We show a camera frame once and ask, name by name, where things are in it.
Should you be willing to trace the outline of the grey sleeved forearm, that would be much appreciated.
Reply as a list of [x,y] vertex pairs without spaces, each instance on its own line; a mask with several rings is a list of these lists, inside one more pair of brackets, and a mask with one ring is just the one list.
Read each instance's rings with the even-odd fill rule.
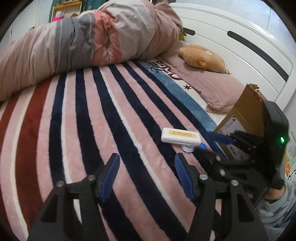
[[269,189],[257,211],[269,240],[277,240],[295,214],[295,183],[288,180],[280,190]]

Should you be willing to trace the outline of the hand in black glove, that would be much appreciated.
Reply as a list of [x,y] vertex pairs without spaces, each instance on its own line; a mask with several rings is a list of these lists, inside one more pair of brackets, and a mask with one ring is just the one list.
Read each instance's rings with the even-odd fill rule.
[[280,171],[277,171],[272,186],[267,190],[265,200],[272,203],[279,200],[285,193],[285,181],[282,178]]

